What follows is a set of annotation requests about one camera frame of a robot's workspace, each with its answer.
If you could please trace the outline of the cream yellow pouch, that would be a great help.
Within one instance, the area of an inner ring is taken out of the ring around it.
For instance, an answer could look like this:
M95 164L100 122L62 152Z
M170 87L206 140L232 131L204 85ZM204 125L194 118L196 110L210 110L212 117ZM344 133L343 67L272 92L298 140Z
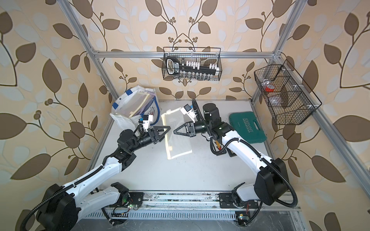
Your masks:
M171 130L165 135L165 148L168 160L192 153L190 138L175 134L175 130L185 123L184 115L180 108L168 110L161 115L162 124Z

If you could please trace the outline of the white canvas tote bag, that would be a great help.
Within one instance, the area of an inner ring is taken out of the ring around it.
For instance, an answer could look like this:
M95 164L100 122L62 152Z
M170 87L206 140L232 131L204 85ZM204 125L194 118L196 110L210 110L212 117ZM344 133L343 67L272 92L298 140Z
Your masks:
M127 90L112 105L110 116L122 130L135 130L142 123L144 129L159 122L161 109L155 89L135 86Z

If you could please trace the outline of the yellow trimmed mesh pouch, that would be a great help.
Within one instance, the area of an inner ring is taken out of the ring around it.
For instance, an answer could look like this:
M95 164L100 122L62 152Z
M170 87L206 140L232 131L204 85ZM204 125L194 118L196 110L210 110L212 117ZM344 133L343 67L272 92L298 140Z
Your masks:
M118 112L127 118L131 118L144 107L149 100L152 99L152 95L146 92L133 92L130 95L126 93L122 96L120 101L120 108Z

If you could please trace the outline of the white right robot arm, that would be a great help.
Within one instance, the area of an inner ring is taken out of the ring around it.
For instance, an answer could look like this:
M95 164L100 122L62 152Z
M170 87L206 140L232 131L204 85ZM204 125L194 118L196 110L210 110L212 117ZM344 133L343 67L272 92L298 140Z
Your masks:
M221 155L224 151L232 152L255 175L253 183L241 183L231 191L235 207L243 208L252 200L268 206L275 202L288 208L297 206L297 193L289 182L285 163L280 158L272 159L262 154L244 140L229 123L221 119L215 104L207 103L200 109L197 101L192 100L192 105L185 105L180 111L189 116L191 121L181 125L186 130L184 133L176 129L174 134L194 137L199 133L207 133L210 150L214 155Z

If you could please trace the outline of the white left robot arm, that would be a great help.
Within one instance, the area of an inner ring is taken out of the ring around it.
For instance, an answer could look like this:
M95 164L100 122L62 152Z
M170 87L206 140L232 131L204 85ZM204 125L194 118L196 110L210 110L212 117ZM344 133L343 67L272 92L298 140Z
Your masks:
M43 201L25 216L19 229L27 230L28 221L35 216L47 231L70 231L90 213L121 201L129 190L118 182L103 191L91 192L124 171L136 158L136 150L161 142L170 130L169 126L154 126L139 137L130 129L122 131L117 149L101 165L63 186L49 187Z

